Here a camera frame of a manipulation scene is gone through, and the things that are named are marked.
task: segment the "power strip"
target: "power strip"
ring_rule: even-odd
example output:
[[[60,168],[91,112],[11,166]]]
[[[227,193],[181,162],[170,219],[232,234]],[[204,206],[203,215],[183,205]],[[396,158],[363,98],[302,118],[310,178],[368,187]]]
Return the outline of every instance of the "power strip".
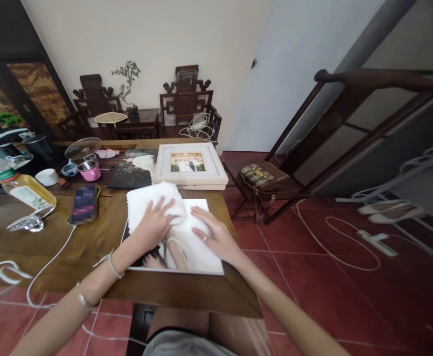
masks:
[[[398,253],[395,250],[393,250],[391,247],[386,245],[384,242],[381,242],[381,240],[388,238],[388,235],[384,233],[380,233],[378,235],[372,236],[365,230],[358,230],[356,231],[356,234],[361,238],[363,238],[365,241],[375,246],[378,250],[383,252],[388,257],[398,256]]]

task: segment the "wooden side table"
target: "wooden side table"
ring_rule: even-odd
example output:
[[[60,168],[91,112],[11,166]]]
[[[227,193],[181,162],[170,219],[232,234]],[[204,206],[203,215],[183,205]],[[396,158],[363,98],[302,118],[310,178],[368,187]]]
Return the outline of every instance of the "wooden side table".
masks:
[[[139,110],[138,119],[126,119],[114,124],[104,124],[114,140],[120,134],[146,134],[148,138],[160,138],[158,130],[158,109]]]

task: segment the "wooden chair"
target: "wooden chair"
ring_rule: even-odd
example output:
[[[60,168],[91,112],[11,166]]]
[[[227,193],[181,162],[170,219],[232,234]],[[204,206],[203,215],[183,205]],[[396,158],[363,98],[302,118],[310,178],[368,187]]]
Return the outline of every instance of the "wooden chair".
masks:
[[[325,182],[337,175],[344,167],[353,162],[356,157],[374,144],[378,139],[385,137],[386,133],[396,126],[407,121],[412,115],[433,103],[433,71],[404,71],[404,70],[380,70],[359,69],[350,72],[329,74],[326,70],[317,72],[314,77],[317,85],[296,112],[282,135],[277,140],[265,161],[271,161],[281,144],[291,132],[292,128],[302,117],[309,105],[315,99],[326,83],[340,82],[345,85],[343,91],[318,119],[316,125],[305,138],[282,162],[279,169],[291,178],[285,187],[274,192],[276,200],[287,202],[274,214],[267,216],[264,224],[269,225],[297,201],[310,197],[312,192]],[[368,132],[361,140],[354,144],[348,151],[342,154],[335,162],[319,173],[307,184],[302,185],[292,176],[365,102],[365,100],[378,89],[401,88],[418,94],[409,100],[400,109],[387,117],[376,128]],[[236,187],[243,196],[243,202],[233,214],[232,219],[238,217],[241,211],[254,198],[254,192],[239,177],[241,168],[252,162],[226,161],[223,165],[235,182]],[[263,200],[270,200],[271,196],[262,195]]]
[[[114,92],[112,87],[105,88],[102,86],[101,75],[83,75],[79,79],[83,88],[73,90],[73,93],[78,97],[73,101],[85,119],[111,111],[122,112],[120,98],[112,96]]]
[[[211,80],[203,83],[198,79],[198,65],[189,65],[175,68],[176,82],[171,85],[164,83],[163,88],[166,94],[160,94],[160,112],[162,113],[162,123],[165,125],[165,115],[175,115],[175,122],[178,126],[181,121],[191,121],[194,114],[204,111],[207,105],[211,105],[213,91],[206,90]],[[196,91],[196,86],[200,86],[200,91]]]
[[[82,117],[82,113],[75,112],[66,119],[58,122],[58,128],[67,141],[75,140],[84,130],[89,129],[88,120]]]
[[[218,113],[216,108],[213,105],[205,105],[205,113],[209,115],[209,122],[208,126],[209,128],[203,129],[209,136],[211,136],[211,132],[213,131],[213,136],[211,136],[211,141],[214,141],[213,144],[216,146],[218,142],[218,134],[220,133],[220,126],[221,126],[221,115]],[[180,134],[180,131],[185,128],[185,126],[164,126],[163,123],[163,117],[164,113],[160,112],[160,136],[164,138],[177,138],[177,137],[184,137]],[[201,136],[205,139],[208,136],[205,134],[201,134]]]

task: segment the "white towel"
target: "white towel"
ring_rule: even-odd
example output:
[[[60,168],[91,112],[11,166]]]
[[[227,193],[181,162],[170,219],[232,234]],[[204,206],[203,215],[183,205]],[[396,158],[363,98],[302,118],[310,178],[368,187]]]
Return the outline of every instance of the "white towel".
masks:
[[[145,188],[131,190],[127,193],[127,211],[129,218],[129,233],[134,232],[137,225],[144,217],[147,205],[153,201],[155,206],[161,196],[165,197],[163,205],[175,199],[175,204],[166,211],[165,215],[172,215],[175,218],[170,222],[170,225],[179,225],[187,218],[183,199],[178,192],[177,186],[172,183],[162,182],[155,185],[149,185]]]

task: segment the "framed photo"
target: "framed photo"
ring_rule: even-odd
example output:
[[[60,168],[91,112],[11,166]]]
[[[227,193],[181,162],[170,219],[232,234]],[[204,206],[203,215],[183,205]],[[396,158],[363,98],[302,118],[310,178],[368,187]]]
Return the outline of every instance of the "framed photo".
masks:
[[[179,189],[224,190],[228,176],[212,143],[159,146],[153,183],[167,181]]]
[[[171,172],[206,172],[201,152],[171,153]]]

